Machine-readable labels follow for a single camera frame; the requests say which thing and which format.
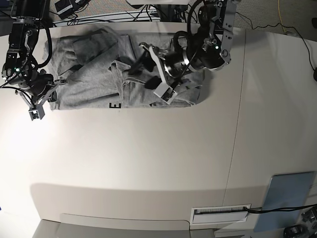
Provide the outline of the robot base stand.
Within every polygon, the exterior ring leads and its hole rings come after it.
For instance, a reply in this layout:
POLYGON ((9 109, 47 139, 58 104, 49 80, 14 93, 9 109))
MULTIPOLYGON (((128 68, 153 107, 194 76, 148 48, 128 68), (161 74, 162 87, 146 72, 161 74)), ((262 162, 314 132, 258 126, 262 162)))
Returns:
POLYGON ((134 9, 140 9, 140 14, 145 11, 149 21, 153 20, 153 17, 158 17, 161 22, 187 22, 186 14, 192 8, 191 4, 187 5, 161 5, 161 4, 131 4, 129 0, 126 2, 134 9))

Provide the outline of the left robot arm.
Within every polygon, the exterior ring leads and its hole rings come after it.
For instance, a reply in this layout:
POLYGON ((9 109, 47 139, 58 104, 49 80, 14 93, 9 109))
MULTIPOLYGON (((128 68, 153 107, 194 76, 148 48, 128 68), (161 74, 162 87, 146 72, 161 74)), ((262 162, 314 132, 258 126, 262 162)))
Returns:
POLYGON ((143 54, 129 74, 157 68, 160 74, 147 83, 147 88, 155 89, 160 82, 166 82, 175 89, 185 82, 187 74, 223 68, 231 62, 237 4, 237 0, 195 1, 188 13, 187 29, 174 33, 167 49, 140 43, 143 54))

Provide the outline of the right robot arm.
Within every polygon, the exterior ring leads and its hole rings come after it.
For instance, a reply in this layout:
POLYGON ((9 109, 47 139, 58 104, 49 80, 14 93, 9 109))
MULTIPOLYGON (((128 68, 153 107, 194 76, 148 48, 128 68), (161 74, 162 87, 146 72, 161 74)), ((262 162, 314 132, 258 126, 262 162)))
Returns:
POLYGON ((50 29, 44 20, 46 5, 45 0, 14 1, 10 17, 15 21, 1 72, 5 81, 1 88, 13 89, 19 94, 28 105, 32 119, 44 116, 44 103, 56 100, 56 89, 61 84, 60 80, 55 80, 44 69, 53 55, 50 29), (33 52, 41 28, 47 36, 48 56, 43 63, 38 63, 33 52))

